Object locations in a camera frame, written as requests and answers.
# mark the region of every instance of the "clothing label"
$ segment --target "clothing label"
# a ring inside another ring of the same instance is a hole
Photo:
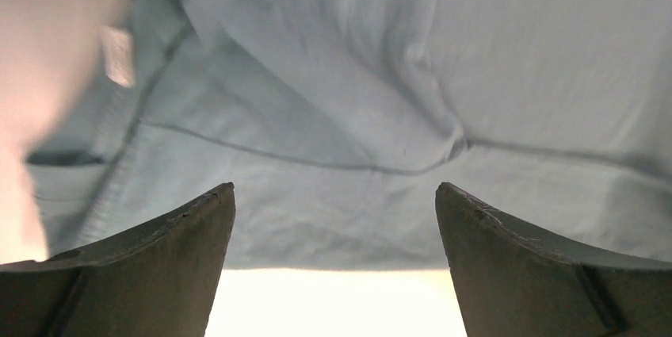
[[[133,87],[133,36],[118,28],[105,26],[102,30],[105,73],[123,87]]]

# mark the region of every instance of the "garment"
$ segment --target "garment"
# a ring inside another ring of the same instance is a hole
[[[672,260],[669,0],[134,1],[138,86],[33,159],[55,251],[232,181],[230,268],[443,267],[452,182]]]

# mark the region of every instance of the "white tag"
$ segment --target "white tag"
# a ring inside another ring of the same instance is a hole
[[[123,87],[135,84],[133,71],[133,36],[118,28],[105,26],[102,29],[105,73]]]

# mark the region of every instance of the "white surface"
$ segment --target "white surface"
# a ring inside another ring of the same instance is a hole
[[[207,337],[466,337],[448,271],[225,270]]]

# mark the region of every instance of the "gray fabric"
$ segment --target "gray fabric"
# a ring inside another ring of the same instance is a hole
[[[233,181],[229,267],[445,266],[451,181],[672,260],[670,20],[669,0],[136,0],[144,99],[75,244]]]

